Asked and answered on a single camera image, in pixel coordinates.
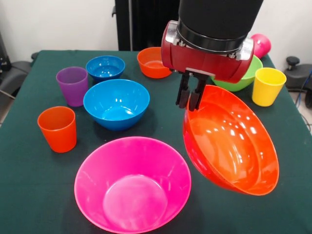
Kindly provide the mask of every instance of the cup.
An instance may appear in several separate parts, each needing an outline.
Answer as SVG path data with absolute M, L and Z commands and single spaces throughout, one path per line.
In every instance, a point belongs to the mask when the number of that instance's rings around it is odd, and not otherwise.
M 271 106 L 285 82 L 286 76 L 277 69 L 258 69 L 253 84 L 253 102 L 259 106 Z
M 38 117 L 40 127 L 51 149 L 65 153 L 77 142 L 75 112 L 65 106 L 56 106 L 42 112 Z
M 83 105 L 83 97 L 88 91 L 88 73 L 82 67 L 67 67 L 57 73 L 57 82 L 68 105 Z

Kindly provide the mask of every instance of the white wall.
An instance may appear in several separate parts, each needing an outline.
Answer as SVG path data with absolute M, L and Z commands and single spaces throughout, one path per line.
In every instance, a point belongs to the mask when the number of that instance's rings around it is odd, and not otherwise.
M 47 50 L 118 50 L 114 0 L 0 0 L 11 61 Z
M 264 0 L 250 35 L 262 33 L 270 39 L 271 59 L 284 70 L 287 56 L 312 63 L 311 23 L 311 0 Z
M 41 49 L 117 50 L 114 0 L 0 0 L 0 31 L 12 61 Z M 272 42 L 278 69 L 285 58 L 312 62 L 312 1 L 264 0 L 251 35 Z

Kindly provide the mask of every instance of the plastic bowl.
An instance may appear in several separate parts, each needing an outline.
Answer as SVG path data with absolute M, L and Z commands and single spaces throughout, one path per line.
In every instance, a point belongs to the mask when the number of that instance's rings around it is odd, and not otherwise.
M 277 185 L 272 140 L 254 112 L 234 94 L 207 85 L 198 111 L 186 111 L 183 137 L 195 167 L 222 188 L 265 195 Z
M 262 65 L 261 60 L 258 59 L 257 56 L 254 55 L 253 60 L 246 74 L 242 77 L 242 79 L 238 83 L 233 84 L 233 83 L 223 82 L 223 81 L 215 80 L 214 77 L 212 77 L 211 79 L 217 86 L 220 86 L 231 92 L 237 92 L 246 88 L 248 85 L 250 85 L 254 81 L 255 72 L 262 67 L 263 65 Z
M 147 89 L 127 79 L 112 79 L 96 84 L 83 99 L 83 106 L 92 118 L 113 131 L 125 130 L 136 124 L 149 103 Z
M 186 204 L 191 174 L 171 146 L 147 137 L 113 140 L 80 166 L 74 192 L 93 224 L 119 234 L 143 233 L 172 220 Z
M 172 72 L 162 64 L 161 47 L 150 47 L 139 52 L 137 61 L 141 72 L 150 78 L 165 78 Z
M 119 78 L 125 70 L 125 62 L 116 56 L 99 56 L 88 61 L 86 70 L 96 81 Z

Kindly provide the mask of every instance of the table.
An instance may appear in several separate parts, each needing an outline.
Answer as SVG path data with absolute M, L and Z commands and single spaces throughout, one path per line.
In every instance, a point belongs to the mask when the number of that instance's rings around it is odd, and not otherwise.
M 100 55 L 126 62 L 122 78 L 143 84 L 151 102 L 142 120 L 124 132 L 110 132 L 88 116 L 77 115 L 78 143 L 70 152 L 50 150 L 37 126 L 45 109 L 66 105 L 55 80 L 67 66 L 82 66 Z M 3 234 L 102 234 L 79 211 L 74 179 L 84 159 L 98 146 L 120 137 L 146 136 L 176 148 L 192 174 L 192 192 L 182 212 L 155 234 L 300 234 L 312 232 L 312 137 L 284 88 L 273 106 L 251 100 L 252 87 L 236 93 L 267 128 L 279 158 L 280 178 L 266 196 L 223 190 L 190 162 L 183 143 L 184 111 L 175 106 L 180 75 L 154 80 L 139 70 L 137 52 L 41 51 L 0 128 L 0 231 Z M 268 57 L 264 66 L 273 66 Z

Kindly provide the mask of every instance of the orange bowl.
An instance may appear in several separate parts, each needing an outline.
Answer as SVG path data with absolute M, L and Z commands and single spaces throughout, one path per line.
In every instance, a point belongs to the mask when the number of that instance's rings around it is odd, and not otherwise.
M 231 92 L 206 85 L 199 110 L 185 112 L 183 138 L 192 163 L 218 186 L 250 195 L 276 187 L 279 166 L 272 140 Z
M 161 47 L 149 47 L 139 52 L 137 61 L 141 72 L 150 78 L 164 78 L 172 72 L 162 64 Z

